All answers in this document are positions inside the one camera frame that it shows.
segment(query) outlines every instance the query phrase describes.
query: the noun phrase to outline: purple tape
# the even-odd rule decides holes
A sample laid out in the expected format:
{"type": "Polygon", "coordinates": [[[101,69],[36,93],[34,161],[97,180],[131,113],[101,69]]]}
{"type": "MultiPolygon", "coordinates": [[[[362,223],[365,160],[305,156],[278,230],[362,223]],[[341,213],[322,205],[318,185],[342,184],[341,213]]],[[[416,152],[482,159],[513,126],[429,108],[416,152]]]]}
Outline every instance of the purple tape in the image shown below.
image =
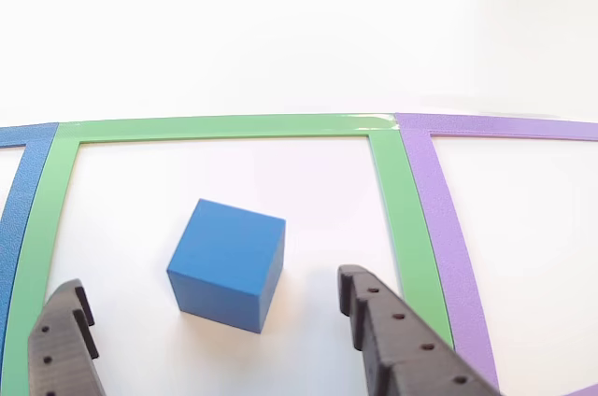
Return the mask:
{"type": "MultiPolygon", "coordinates": [[[[397,113],[420,194],[456,350],[498,387],[496,366],[476,277],[432,136],[598,141],[598,124],[563,120],[397,113]]],[[[598,385],[570,396],[598,396],[598,385]]]]}

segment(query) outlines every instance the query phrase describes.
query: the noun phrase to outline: green square outline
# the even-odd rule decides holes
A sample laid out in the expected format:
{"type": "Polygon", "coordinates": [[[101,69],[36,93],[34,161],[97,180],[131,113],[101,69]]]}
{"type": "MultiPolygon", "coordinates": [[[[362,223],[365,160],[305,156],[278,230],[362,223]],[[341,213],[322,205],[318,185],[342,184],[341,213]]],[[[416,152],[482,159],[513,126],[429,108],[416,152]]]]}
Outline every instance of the green square outline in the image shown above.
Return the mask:
{"type": "Polygon", "coordinates": [[[14,281],[1,389],[29,395],[27,339],[44,304],[60,216],[81,144],[367,136],[406,301],[451,346],[449,316],[420,198],[393,114],[214,116],[61,123],[37,187],[14,281]]]}

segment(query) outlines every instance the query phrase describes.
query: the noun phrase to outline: white surface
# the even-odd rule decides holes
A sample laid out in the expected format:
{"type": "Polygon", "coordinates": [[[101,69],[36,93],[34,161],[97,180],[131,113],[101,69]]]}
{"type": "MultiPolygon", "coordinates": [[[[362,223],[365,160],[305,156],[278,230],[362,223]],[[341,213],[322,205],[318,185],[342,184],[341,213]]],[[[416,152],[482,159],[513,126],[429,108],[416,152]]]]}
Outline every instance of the white surface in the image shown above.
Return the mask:
{"type": "Polygon", "coordinates": [[[23,147],[0,148],[0,217],[24,151],[23,147]]]}
{"type": "Polygon", "coordinates": [[[436,139],[474,266],[501,390],[598,383],[598,144],[436,139]]]}
{"type": "Polygon", "coordinates": [[[280,112],[598,120],[598,0],[0,0],[0,125],[280,112]]]}
{"type": "Polygon", "coordinates": [[[338,309],[342,263],[397,290],[365,138],[86,146],[48,292],[83,280],[107,394],[363,396],[361,353],[338,309]],[[287,220],[262,335],[178,311],[165,270],[199,197],[287,220]]]}

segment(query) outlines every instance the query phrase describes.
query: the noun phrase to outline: metal object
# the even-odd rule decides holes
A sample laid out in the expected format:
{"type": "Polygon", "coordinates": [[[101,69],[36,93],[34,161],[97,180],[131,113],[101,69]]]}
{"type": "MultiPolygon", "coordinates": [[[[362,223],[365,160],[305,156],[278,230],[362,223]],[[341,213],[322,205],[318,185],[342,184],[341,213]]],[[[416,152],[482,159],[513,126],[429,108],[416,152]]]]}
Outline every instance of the metal object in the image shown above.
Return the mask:
{"type": "Polygon", "coordinates": [[[65,282],[52,294],[29,335],[31,396],[105,396],[92,362],[99,356],[92,325],[81,281],[65,282]]]}
{"type": "Polygon", "coordinates": [[[500,396],[364,268],[341,266],[338,289],[353,345],[363,352],[369,396],[500,396]]]}

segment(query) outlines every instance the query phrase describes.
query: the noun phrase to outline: blue cube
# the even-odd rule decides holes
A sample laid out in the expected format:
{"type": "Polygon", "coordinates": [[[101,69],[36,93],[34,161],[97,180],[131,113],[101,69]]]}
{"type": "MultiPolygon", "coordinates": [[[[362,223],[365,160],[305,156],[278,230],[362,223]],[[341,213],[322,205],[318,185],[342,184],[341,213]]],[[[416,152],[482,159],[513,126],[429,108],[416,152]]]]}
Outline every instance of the blue cube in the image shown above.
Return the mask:
{"type": "Polygon", "coordinates": [[[180,310],[261,332],[282,271],[285,226],[200,200],[167,270],[180,310]]]}

